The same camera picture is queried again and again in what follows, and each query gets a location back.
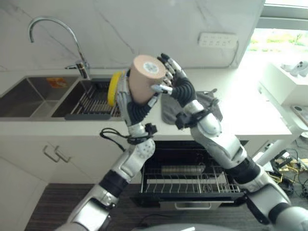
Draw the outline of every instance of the sink basin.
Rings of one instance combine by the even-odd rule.
[[[65,120],[121,120],[117,106],[107,103],[111,75],[80,80],[71,89],[52,117]]]
[[[55,106],[77,78],[24,78],[0,98],[0,117],[42,118],[51,116]]]

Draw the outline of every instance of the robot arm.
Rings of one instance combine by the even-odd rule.
[[[173,74],[174,88],[163,85],[152,87],[178,100],[184,113],[177,115],[179,129],[190,127],[193,139],[203,145],[234,181],[245,190],[246,203],[262,224],[273,224],[280,231],[308,230],[308,211],[291,206],[284,191],[257,165],[241,146],[239,140],[222,130],[220,122],[196,99],[194,88],[185,72],[170,57],[159,58]]]
[[[105,229],[110,221],[109,212],[118,202],[119,195],[138,174],[145,161],[155,151],[152,139],[156,127],[141,123],[157,102],[158,94],[144,106],[134,103],[128,89],[128,77],[122,76],[117,87],[117,102],[128,127],[130,146],[118,158],[99,184],[93,186],[75,207],[66,224],[57,231],[97,231]]]

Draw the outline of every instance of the dishwasher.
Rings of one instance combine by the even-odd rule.
[[[141,170],[140,192],[132,198],[138,206],[212,210],[243,201],[244,192],[197,142],[155,145],[154,155]]]

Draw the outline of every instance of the marble backsplash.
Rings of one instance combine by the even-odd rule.
[[[263,0],[0,0],[0,71],[62,69],[79,60],[70,35],[40,15],[56,17],[76,33],[92,68],[122,68],[138,54],[169,54],[184,67],[222,67],[236,49],[202,48],[200,32],[235,33],[237,67]]]

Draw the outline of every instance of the power outlet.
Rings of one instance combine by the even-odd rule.
[[[236,46],[238,36],[226,33],[200,33],[198,44],[200,47],[232,49]]]

